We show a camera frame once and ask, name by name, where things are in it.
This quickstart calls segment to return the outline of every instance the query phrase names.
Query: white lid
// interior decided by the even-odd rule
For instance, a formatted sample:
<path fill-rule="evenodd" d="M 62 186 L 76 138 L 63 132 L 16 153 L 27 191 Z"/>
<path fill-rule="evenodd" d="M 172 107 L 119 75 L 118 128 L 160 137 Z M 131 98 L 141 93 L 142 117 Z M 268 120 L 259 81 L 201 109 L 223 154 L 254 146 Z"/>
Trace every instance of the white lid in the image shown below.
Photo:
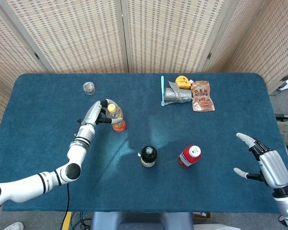
<path fill-rule="evenodd" d="M 116 111 L 115 104 L 109 104 L 108 105 L 108 110 L 109 110 L 110 113 L 114 113 Z"/>
<path fill-rule="evenodd" d="M 193 145 L 191 148 L 189 148 L 189 154 L 193 157 L 198 157 L 201 154 L 200 147 Z"/>

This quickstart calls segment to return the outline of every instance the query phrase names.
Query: beige room divider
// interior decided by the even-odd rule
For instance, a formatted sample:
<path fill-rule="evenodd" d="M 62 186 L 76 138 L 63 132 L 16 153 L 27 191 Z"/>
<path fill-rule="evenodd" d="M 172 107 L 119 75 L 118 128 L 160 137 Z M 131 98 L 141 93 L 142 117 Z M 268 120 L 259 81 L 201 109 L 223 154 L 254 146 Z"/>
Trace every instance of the beige room divider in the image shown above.
<path fill-rule="evenodd" d="M 26 72 L 201 71 L 271 88 L 288 73 L 288 0 L 0 0 L 0 120 Z"/>

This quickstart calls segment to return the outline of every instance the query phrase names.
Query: small glass cup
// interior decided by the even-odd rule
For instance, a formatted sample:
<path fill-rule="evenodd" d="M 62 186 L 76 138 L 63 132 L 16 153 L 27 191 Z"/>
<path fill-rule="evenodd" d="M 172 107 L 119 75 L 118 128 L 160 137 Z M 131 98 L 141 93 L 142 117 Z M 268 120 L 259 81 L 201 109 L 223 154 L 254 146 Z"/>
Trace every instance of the small glass cup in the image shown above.
<path fill-rule="evenodd" d="M 84 83 L 83 90 L 87 95 L 92 95 L 93 93 L 95 93 L 96 88 L 95 88 L 94 83 L 88 81 L 88 82 Z"/>

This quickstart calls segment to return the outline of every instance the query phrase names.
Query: shoe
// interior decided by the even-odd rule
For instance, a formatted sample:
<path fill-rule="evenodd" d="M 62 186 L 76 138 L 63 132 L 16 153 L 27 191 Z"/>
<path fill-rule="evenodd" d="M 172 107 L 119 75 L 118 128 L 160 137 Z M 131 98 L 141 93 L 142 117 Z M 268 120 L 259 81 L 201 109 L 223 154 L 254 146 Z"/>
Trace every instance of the shoe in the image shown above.
<path fill-rule="evenodd" d="M 24 230 L 24 224 L 22 222 L 16 222 L 7 226 L 4 230 Z"/>

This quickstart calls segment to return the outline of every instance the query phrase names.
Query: bottle cap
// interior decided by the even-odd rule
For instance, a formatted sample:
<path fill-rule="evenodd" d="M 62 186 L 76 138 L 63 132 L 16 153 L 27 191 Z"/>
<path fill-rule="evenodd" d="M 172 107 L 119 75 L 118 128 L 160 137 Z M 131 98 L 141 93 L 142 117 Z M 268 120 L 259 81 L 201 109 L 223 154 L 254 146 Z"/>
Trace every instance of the bottle cap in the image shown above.
<path fill-rule="evenodd" d="M 192 157 L 198 157 L 201 154 L 201 149 L 200 147 L 193 145 L 191 148 L 189 148 L 189 154 Z"/>
<path fill-rule="evenodd" d="M 147 154 L 152 154 L 154 150 L 152 149 L 152 147 L 148 146 L 148 147 L 145 149 L 145 151 L 146 151 Z"/>
<path fill-rule="evenodd" d="M 108 110 L 109 110 L 110 113 L 114 113 L 116 111 L 115 104 L 109 104 L 108 105 Z"/>

